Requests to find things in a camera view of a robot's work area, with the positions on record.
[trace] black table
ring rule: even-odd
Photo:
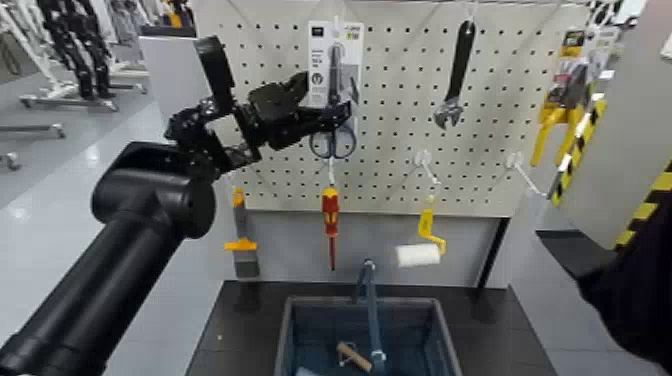
[[[273,374],[285,299],[348,296],[353,285],[227,281],[217,298],[187,376]],[[441,302],[464,376],[555,376],[546,352],[511,290],[379,286],[379,296]]]

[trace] black robotic arm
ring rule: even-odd
[[[261,160],[259,147],[286,148],[330,132],[350,104],[299,106],[306,73],[272,83],[238,104],[223,48],[196,44],[213,96],[172,117],[173,145],[131,142],[98,182],[91,209],[105,227],[33,316],[0,349],[0,375],[97,376],[177,247],[205,235],[215,216],[212,184]],[[245,142],[222,146],[206,124],[234,115]]]

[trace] wooden handle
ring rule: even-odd
[[[371,362],[366,360],[363,356],[357,354],[357,352],[355,352],[355,350],[353,350],[350,346],[341,342],[338,344],[338,346],[336,346],[336,350],[338,350],[338,352],[341,354],[349,357],[350,360],[352,360],[357,365],[357,367],[361,368],[364,372],[371,372],[371,368],[373,367]]]

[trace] plastic storage bin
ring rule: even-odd
[[[462,376],[436,299],[379,298],[378,317],[387,356],[386,375]],[[288,298],[274,376],[294,376],[299,367],[329,375],[338,367],[339,342],[355,343],[357,351],[369,358],[366,301],[352,304],[345,297]]]

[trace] pegboard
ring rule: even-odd
[[[530,155],[537,115],[568,27],[583,24],[584,6],[484,3],[465,78],[464,113],[441,130],[432,119],[447,90],[463,2],[202,1],[194,5],[198,35],[225,45],[237,98],[308,67],[309,20],[335,14],[366,25],[355,153],[335,164],[343,212],[417,213],[428,191],[435,213],[511,216],[525,185],[507,170],[509,153]],[[232,119],[215,126],[227,144],[241,137]],[[307,139],[240,170],[236,184],[248,207],[320,210],[328,168]],[[427,149],[442,184],[431,187],[413,158]]]

